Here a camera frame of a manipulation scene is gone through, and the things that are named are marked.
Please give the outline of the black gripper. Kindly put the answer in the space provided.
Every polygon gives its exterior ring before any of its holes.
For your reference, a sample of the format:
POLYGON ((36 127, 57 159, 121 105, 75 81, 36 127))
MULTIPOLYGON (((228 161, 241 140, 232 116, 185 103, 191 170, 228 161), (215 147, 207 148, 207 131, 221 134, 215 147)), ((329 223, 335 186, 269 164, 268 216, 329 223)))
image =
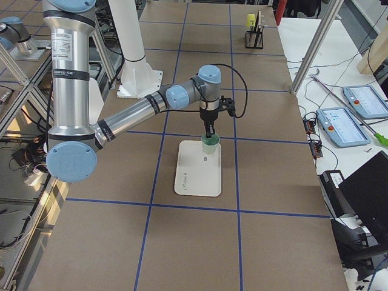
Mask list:
POLYGON ((206 138, 210 138, 215 134, 214 122, 218 119, 218 111, 200 109, 199 115, 205 124, 206 138))

